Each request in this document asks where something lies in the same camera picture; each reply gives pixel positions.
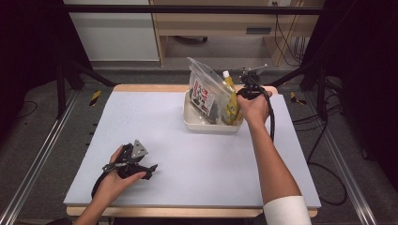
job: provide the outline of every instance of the table surface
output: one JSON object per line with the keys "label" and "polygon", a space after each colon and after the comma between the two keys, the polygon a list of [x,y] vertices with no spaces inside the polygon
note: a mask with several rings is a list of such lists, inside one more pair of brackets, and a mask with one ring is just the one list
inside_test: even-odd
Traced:
{"label": "table surface", "polygon": [[[284,98],[273,87],[275,145],[296,178],[311,217],[320,201],[302,155]],[[159,164],[149,181],[126,189],[104,216],[254,218],[262,213],[261,192],[250,133],[188,130],[183,122],[188,85],[118,85],[108,99],[93,140],[64,203],[79,216],[110,155],[139,139],[149,154],[140,164]]]}

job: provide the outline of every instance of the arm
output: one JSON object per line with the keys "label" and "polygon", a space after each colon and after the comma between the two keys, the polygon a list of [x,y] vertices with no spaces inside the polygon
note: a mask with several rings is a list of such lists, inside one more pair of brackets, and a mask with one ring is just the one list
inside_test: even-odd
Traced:
{"label": "arm", "polygon": [[[122,150],[120,146],[112,155],[111,162],[115,161],[117,155]],[[85,208],[83,213],[73,223],[80,224],[97,224],[103,211],[114,201],[117,197],[131,184],[137,182],[146,175],[145,172],[138,172],[126,179],[122,179],[117,174],[117,171],[109,172],[109,174],[102,180],[91,203]]]}
{"label": "arm", "polygon": [[238,96],[237,102],[252,135],[263,203],[287,196],[301,196],[295,179],[279,156],[266,129],[269,111],[264,96],[253,100]]}

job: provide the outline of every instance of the yellow bottle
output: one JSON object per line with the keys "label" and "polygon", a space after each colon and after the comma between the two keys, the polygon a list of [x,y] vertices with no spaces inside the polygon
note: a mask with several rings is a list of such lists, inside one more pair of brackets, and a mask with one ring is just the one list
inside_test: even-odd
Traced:
{"label": "yellow bottle", "polygon": [[234,125],[235,120],[237,119],[238,106],[237,106],[237,93],[235,91],[235,85],[232,81],[231,76],[228,71],[224,71],[222,73],[224,77],[225,84],[230,86],[233,89],[233,93],[231,94],[231,99],[228,104],[225,106],[224,112],[222,113],[222,120],[227,125]]}

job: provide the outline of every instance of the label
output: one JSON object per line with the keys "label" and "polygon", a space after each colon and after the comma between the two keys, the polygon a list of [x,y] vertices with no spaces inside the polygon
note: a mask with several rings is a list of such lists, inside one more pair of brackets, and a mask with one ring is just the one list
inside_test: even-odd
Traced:
{"label": "label", "polygon": [[192,89],[193,90],[191,102],[198,109],[200,109],[203,114],[210,116],[210,111],[211,107],[213,106],[215,95],[206,90],[202,82],[197,79],[195,79]]}

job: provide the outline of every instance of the white tray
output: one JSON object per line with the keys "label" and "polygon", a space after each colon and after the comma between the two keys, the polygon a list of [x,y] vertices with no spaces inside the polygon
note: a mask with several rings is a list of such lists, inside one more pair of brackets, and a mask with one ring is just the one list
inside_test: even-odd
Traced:
{"label": "white tray", "polygon": [[221,119],[218,123],[211,125],[201,114],[194,109],[190,100],[190,92],[185,93],[183,106],[185,126],[189,130],[204,131],[211,133],[235,133],[239,130],[242,121],[238,125],[228,126]]}

